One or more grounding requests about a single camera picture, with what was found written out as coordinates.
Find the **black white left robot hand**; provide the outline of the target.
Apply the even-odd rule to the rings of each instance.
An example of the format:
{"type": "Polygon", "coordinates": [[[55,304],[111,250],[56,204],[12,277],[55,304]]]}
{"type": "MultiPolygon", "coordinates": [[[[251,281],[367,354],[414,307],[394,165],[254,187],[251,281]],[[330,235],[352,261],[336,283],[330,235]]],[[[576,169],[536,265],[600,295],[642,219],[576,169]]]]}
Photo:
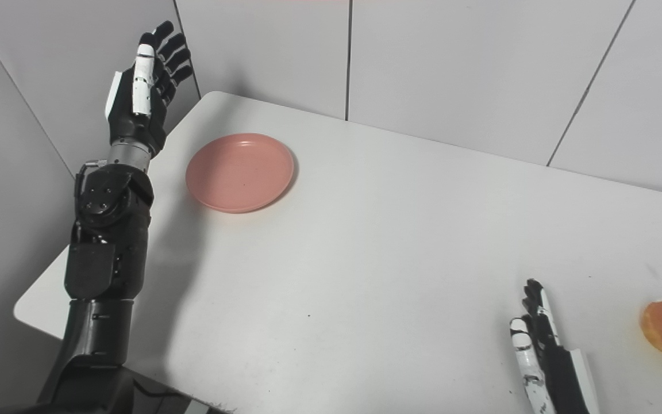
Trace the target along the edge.
{"type": "Polygon", "coordinates": [[[194,74],[190,60],[186,37],[171,21],[141,35],[132,65],[116,71],[107,95],[110,144],[136,141],[153,157],[163,149],[168,106],[177,87],[194,74]]]}

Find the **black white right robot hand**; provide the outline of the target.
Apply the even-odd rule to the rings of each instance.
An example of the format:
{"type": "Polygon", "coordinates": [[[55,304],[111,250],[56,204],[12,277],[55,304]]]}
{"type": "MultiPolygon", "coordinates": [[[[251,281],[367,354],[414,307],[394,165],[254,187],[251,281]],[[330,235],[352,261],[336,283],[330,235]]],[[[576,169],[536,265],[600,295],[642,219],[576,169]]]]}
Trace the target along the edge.
{"type": "Polygon", "coordinates": [[[562,345],[543,285],[531,278],[524,294],[526,312],[509,332],[533,413],[600,413],[586,356],[562,345]]]}

